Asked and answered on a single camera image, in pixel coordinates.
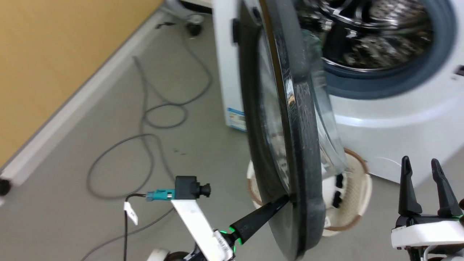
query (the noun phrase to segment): cable label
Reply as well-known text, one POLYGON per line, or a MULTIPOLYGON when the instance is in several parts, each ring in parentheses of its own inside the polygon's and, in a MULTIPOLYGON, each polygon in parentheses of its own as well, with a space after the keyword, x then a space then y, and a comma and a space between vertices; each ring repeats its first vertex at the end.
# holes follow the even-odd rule
POLYGON ((137 217, 137 214, 132 209, 132 206, 129 202, 124 202, 124 210, 126 211, 126 215, 134 222, 134 224, 138 225, 139 217, 137 217))

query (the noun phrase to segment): blue and white label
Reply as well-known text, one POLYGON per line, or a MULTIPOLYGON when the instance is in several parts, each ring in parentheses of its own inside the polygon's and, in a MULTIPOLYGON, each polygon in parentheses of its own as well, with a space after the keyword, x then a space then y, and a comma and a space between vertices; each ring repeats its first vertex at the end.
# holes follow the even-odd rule
POLYGON ((232 128, 239 131, 246 131, 245 114, 232 108, 227 108, 229 112, 229 123, 232 128))

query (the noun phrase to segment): wooden panel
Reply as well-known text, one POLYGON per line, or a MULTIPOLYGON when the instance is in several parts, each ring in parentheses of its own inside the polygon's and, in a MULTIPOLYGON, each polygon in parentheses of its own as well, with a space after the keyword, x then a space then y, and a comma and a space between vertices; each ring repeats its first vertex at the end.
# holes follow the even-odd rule
POLYGON ((0 166, 162 2, 0 1, 0 166))

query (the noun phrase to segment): open black door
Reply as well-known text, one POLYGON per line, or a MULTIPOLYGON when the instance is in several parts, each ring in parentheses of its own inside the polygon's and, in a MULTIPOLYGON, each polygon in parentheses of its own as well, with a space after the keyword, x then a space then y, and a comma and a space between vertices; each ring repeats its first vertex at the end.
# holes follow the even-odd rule
POLYGON ((263 203, 290 195, 270 226, 296 260, 319 242, 325 218, 311 63, 292 1, 259 3, 242 2, 234 23, 246 127, 263 203))

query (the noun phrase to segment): gray floor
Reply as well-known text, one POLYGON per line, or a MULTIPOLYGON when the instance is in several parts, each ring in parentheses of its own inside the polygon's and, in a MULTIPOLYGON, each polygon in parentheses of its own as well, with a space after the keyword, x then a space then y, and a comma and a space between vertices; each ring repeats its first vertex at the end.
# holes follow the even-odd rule
MULTIPOLYGON (((212 89, 187 106, 189 119, 179 128, 150 130, 163 142, 168 162, 176 175, 195 175, 211 183, 213 196, 200 205, 213 227, 227 226, 253 210, 246 192, 245 171, 250 155, 245 133, 225 127, 211 21, 203 34, 189 40, 192 49, 212 70, 212 89)), ((192 97, 206 82, 201 69, 180 43, 177 27, 165 28, 142 56, 149 78, 168 98, 192 97)), ((136 134, 141 113, 141 81, 134 67, 92 109, 67 138, 40 165, 36 173, 7 196, 0 209, 0 255, 2 261, 79 261, 90 249, 123 232, 122 200, 102 201, 85 189, 86 172, 94 159, 113 143, 136 134)), ((150 104, 160 101, 150 97, 150 104)), ((152 115, 158 123, 175 122, 179 109, 164 108, 152 115)), ((156 151, 154 176, 142 191, 171 188, 156 151)), ((463 184, 462 153, 444 169, 452 182, 463 184)), ((140 141, 129 142, 111 152, 97 168, 95 188, 105 194, 130 192, 144 179, 148 158, 140 141)), ((464 193, 457 191, 460 198, 464 193)), ((418 189, 425 211, 438 208, 432 180, 418 189)), ((140 226, 170 209, 168 202, 144 202, 135 198, 133 207, 140 226)), ((305 260, 390 261, 408 260, 405 251, 392 249, 390 229, 397 218, 398 186, 374 179, 374 196, 361 223, 349 232, 322 239, 305 260)), ((193 245, 176 214, 130 237, 129 261, 144 261, 153 248, 189 251, 193 245)), ((95 252, 89 261, 122 259, 122 241, 95 252)), ((238 247, 238 260, 283 260, 268 226, 238 247)))

